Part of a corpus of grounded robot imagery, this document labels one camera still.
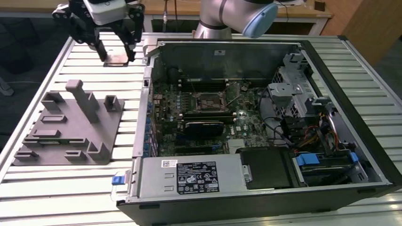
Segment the metal workbench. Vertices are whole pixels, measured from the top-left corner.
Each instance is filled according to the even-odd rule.
[[[191,38],[189,34],[145,33],[142,38]],[[110,33],[102,33],[105,48],[120,46]],[[352,104],[360,113],[384,151],[402,170],[402,102],[360,55],[337,37],[264,36],[261,39],[309,40]],[[85,45],[68,39],[42,85],[33,97],[12,137],[0,154],[0,225],[134,225],[110,200],[110,177],[130,166],[138,95],[144,65],[141,43],[134,62],[128,67],[102,67],[97,54]],[[105,166],[10,166],[13,154],[29,133],[42,109],[45,91],[62,91],[69,79],[84,81],[84,90],[96,97],[116,95],[125,100],[118,125],[112,162]],[[199,225],[277,225],[297,226],[400,225],[402,193],[362,200],[337,211],[319,214],[251,218]]]

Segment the warning label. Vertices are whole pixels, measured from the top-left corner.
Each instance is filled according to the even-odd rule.
[[[216,162],[177,163],[176,169],[179,194],[219,191]]]

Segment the floor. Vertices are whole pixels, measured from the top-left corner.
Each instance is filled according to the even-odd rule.
[[[26,73],[13,75],[0,67],[0,77],[8,81],[41,82],[66,40],[66,33],[50,19],[32,19],[40,36],[40,44],[26,48],[34,68]],[[398,40],[375,70],[402,98],[402,40]],[[0,94],[0,151],[25,112],[26,106],[38,88],[38,83],[10,83],[14,94]]]
[[[42,81],[68,38],[64,30],[50,19],[33,19],[32,24],[41,41],[38,45],[26,48],[34,64],[33,69],[21,74],[10,74],[0,66],[0,77],[6,82],[34,82],[9,83],[9,86],[14,91],[13,95],[5,97],[0,93],[0,150],[2,150],[2,147],[5,146],[9,134],[20,121],[40,86],[40,83],[36,82]]]

